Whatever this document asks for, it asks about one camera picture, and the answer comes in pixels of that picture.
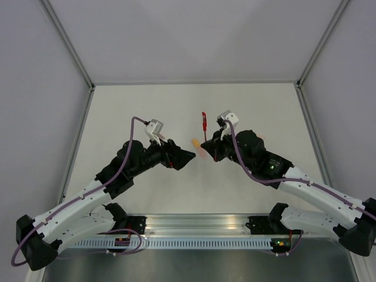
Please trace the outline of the red thin pen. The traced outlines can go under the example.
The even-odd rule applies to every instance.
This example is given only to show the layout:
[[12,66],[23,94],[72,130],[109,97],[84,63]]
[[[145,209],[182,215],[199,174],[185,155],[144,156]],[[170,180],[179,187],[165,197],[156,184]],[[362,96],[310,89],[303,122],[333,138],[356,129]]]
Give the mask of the red thin pen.
[[202,128],[204,133],[204,141],[207,141],[207,115],[206,112],[202,112]]

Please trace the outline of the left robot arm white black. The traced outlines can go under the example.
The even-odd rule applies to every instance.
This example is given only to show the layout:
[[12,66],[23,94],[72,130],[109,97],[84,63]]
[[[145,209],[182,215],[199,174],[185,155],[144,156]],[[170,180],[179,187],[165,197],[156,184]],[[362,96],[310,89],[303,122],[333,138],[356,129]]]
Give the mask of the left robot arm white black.
[[149,147],[138,140],[128,140],[79,193],[43,214],[25,214],[16,221],[18,246],[11,258],[12,266],[20,266],[15,259],[22,253],[30,270],[40,270],[82,239],[108,231],[123,233],[127,229],[127,214],[115,198],[149,169],[162,165],[179,171],[195,156],[171,139],[152,141]]

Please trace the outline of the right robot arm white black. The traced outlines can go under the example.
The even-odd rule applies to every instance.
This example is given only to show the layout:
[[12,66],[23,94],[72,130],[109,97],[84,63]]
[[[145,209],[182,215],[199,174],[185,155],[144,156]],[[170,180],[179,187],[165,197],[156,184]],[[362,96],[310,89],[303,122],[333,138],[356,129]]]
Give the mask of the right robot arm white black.
[[300,210],[277,203],[267,224],[274,233],[302,230],[336,238],[352,253],[368,257],[375,246],[375,199],[360,200],[317,183],[291,161],[269,152],[252,130],[222,136],[216,131],[202,143],[216,162],[229,159],[240,165],[257,183],[292,194],[319,209]]

